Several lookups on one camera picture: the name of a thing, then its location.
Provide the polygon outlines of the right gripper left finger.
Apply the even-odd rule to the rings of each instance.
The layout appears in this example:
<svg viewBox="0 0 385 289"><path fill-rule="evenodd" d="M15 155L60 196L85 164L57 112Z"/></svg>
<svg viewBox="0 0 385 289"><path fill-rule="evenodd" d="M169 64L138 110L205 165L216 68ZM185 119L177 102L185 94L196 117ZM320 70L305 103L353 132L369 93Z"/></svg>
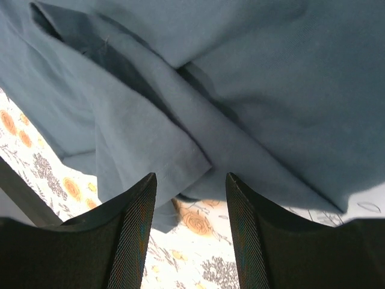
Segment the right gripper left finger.
<svg viewBox="0 0 385 289"><path fill-rule="evenodd" d="M1 219L2 288L140 288L155 209L150 173L126 192L42 228Z"/></svg>

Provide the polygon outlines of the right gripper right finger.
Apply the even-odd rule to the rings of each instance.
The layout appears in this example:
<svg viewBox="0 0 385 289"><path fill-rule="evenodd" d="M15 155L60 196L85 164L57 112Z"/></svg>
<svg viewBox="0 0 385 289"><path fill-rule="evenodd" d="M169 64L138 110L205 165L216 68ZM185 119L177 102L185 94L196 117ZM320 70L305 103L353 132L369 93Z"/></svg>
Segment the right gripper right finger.
<svg viewBox="0 0 385 289"><path fill-rule="evenodd" d="M241 288L383 288L384 220L331 227L300 217L235 174L226 198Z"/></svg>

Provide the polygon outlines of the blue grey t shirt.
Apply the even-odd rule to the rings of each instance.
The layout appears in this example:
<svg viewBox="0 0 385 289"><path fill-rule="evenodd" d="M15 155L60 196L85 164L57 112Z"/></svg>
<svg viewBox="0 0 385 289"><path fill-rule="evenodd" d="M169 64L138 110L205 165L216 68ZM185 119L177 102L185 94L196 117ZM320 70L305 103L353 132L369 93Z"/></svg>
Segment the blue grey t shirt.
<svg viewBox="0 0 385 289"><path fill-rule="evenodd" d="M383 1L2 1L1 88L107 201L225 178L289 208L384 216Z"/></svg>

